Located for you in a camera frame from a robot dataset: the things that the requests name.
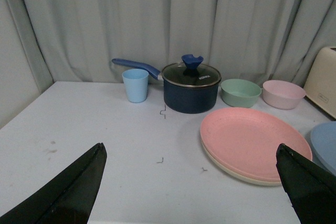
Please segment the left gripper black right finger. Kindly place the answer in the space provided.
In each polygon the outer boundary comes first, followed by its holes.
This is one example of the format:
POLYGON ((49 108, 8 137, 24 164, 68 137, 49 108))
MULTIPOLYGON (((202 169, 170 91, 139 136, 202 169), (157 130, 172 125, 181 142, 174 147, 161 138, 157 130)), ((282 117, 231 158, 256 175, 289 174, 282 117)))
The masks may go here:
POLYGON ((285 144, 276 152, 281 184, 301 223, 335 223, 335 176, 285 144))

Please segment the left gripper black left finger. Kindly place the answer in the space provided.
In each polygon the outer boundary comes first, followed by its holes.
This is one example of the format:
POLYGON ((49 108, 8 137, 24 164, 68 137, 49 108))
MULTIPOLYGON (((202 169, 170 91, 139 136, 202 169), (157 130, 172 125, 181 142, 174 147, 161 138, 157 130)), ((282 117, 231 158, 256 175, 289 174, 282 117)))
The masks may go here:
POLYGON ((1 216, 1 223, 87 223, 107 160, 94 145, 26 200, 1 216))

